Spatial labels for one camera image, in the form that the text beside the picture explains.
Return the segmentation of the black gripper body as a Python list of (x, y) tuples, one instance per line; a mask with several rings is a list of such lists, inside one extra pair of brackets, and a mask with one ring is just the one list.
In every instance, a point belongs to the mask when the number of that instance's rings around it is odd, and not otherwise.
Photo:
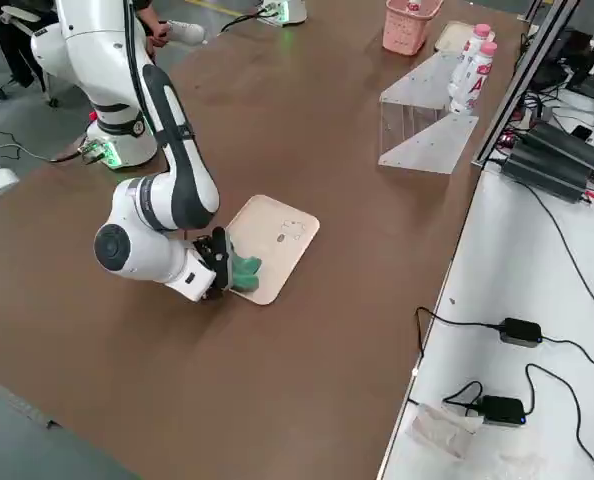
[(223, 227), (215, 227), (210, 235), (200, 236), (193, 241), (195, 250), (203, 264), (212, 270), (216, 277), (204, 294), (204, 299), (213, 300), (223, 296), (233, 283), (233, 244)]

